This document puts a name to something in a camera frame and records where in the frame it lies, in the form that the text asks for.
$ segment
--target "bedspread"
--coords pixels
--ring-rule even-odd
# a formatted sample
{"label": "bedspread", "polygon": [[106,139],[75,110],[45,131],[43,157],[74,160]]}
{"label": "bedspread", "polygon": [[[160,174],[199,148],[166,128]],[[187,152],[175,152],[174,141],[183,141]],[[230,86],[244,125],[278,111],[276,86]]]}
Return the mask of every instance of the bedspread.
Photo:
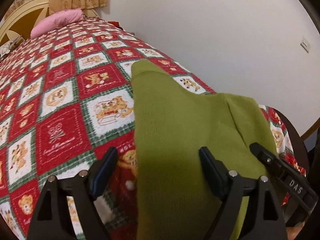
{"label": "bedspread", "polygon": [[[110,146],[119,161],[95,202],[112,239],[137,229],[138,164],[133,141],[131,65],[147,58],[196,94],[214,93],[178,62],[99,18],[87,18],[22,43],[0,63],[0,213],[19,239],[47,179],[87,170]],[[288,132],[260,106],[280,157],[297,166]],[[74,201],[71,220],[83,239]]]}

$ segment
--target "green sweater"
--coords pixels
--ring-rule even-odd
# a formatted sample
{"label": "green sweater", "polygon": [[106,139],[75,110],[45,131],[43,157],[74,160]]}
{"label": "green sweater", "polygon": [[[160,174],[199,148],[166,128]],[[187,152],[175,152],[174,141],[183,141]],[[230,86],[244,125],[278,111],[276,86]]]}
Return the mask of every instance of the green sweater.
{"label": "green sweater", "polygon": [[[207,146],[244,177],[267,174],[251,154],[258,142],[276,154],[268,123],[252,98],[196,95],[148,60],[132,65],[138,174],[138,240],[202,240],[221,202],[202,174]],[[244,198],[233,239],[240,233]]]}

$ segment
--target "red and white checkered bedspread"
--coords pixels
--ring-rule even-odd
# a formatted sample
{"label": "red and white checkered bedspread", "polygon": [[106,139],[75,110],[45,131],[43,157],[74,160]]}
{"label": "red and white checkered bedspread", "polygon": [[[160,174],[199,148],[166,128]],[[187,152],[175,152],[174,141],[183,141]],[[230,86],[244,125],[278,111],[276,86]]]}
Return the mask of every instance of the red and white checkered bedspread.
{"label": "red and white checkered bedspread", "polygon": [[[29,39],[0,63],[0,213],[19,239],[28,233],[47,177],[62,179],[89,169],[110,146],[117,147],[119,162],[96,206],[112,239],[135,239],[130,77],[133,62],[143,58],[191,92],[214,92],[167,55],[99,18]],[[279,155],[296,166],[284,124],[273,109],[260,108]],[[72,198],[68,204],[82,239]]]}

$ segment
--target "bed frame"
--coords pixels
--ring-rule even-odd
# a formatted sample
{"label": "bed frame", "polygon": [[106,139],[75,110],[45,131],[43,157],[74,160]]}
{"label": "bed frame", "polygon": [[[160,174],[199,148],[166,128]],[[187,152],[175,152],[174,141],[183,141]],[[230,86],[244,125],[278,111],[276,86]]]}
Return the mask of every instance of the bed frame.
{"label": "bed frame", "polygon": [[[99,17],[93,9],[83,9],[88,17]],[[49,0],[30,0],[16,9],[0,27],[0,46],[21,35],[30,38],[31,30],[49,15]]]}

